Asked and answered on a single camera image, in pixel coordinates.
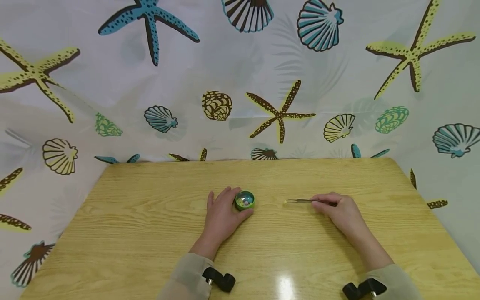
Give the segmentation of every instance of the shower curtain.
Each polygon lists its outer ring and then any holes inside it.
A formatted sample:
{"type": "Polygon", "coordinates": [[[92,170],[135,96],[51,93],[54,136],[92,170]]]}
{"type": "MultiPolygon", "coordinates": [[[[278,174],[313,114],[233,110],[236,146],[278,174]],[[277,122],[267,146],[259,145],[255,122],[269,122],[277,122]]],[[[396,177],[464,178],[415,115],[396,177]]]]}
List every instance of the shower curtain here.
{"type": "Polygon", "coordinates": [[[479,13],[474,0],[2,1],[2,299],[125,162],[391,157],[478,272],[479,13]]]}

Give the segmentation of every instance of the black wrist strap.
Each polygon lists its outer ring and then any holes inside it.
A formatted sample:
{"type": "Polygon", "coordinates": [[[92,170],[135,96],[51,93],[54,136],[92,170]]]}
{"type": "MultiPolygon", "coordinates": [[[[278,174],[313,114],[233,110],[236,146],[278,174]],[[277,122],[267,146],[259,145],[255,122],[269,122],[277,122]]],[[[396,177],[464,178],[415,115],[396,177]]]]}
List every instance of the black wrist strap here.
{"type": "Polygon", "coordinates": [[[367,294],[374,297],[381,295],[387,291],[387,287],[376,279],[368,278],[360,283],[358,288],[350,282],[343,287],[342,291],[348,300],[360,300],[367,294]]]}
{"type": "Polygon", "coordinates": [[[230,293],[233,286],[235,285],[235,277],[228,273],[223,276],[222,273],[212,267],[206,268],[202,276],[205,277],[206,282],[208,282],[209,285],[212,285],[212,282],[215,282],[215,284],[222,291],[227,293],[230,293]]]}

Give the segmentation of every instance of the light wood grain surface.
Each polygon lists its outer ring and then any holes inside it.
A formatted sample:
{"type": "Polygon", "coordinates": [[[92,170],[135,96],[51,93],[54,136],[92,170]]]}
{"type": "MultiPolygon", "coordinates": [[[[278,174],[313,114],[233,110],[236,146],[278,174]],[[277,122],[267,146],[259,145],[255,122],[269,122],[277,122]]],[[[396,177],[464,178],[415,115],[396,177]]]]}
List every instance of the light wood grain surface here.
{"type": "Polygon", "coordinates": [[[401,169],[367,158],[113,165],[22,299],[154,299],[199,236],[208,192],[228,185],[253,192],[256,207],[215,260],[237,283],[210,299],[344,299],[363,274],[357,254],[309,204],[283,204],[330,191],[354,197],[425,299],[480,295],[478,275],[401,169]]]}

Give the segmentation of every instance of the sleeve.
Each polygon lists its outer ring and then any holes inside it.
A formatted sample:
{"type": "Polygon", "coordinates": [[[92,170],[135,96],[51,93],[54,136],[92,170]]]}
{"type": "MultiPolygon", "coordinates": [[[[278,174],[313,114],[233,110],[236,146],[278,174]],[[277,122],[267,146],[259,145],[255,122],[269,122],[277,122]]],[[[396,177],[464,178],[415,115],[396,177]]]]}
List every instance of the sleeve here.
{"type": "Polygon", "coordinates": [[[423,300],[408,274],[396,264],[370,271],[367,278],[374,278],[387,287],[387,291],[375,300],[423,300]]]}
{"type": "Polygon", "coordinates": [[[177,263],[157,300],[207,300],[212,287],[202,274],[208,267],[213,267],[211,260],[194,253],[186,254],[177,263]]]}

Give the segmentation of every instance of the green lid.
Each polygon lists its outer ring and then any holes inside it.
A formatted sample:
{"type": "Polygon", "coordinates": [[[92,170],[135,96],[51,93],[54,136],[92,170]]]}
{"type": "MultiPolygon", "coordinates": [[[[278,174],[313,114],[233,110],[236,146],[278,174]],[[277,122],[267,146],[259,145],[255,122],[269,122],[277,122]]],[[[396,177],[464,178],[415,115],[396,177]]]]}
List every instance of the green lid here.
{"type": "Polygon", "coordinates": [[[241,191],[235,197],[236,209],[242,211],[255,206],[255,196],[249,191],[241,191]]]}

